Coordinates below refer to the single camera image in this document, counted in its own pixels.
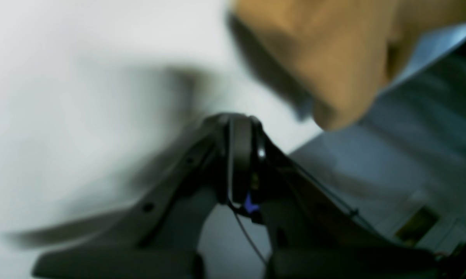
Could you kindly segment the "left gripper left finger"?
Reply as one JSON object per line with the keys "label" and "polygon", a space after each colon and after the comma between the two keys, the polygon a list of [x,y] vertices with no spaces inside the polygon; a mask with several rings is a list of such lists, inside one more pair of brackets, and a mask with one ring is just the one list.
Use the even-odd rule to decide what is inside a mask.
{"label": "left gripper left finger", "polygon": [[228,202],[232,114],[205,119],[176,166],[112,226],[68,248],[45,252],[35,279],[204,279],[203,224]]}

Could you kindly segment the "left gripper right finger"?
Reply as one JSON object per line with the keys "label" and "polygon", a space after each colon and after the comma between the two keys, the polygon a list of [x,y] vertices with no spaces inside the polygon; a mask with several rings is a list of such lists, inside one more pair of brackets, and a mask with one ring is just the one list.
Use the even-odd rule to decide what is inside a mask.
{"label": "left gripper right finger", "polygon": [[437,279],[432,253],[403,248],[358,225],[265,135],[229,121],[230,199],[258,205],[271,244],[265,279]]}

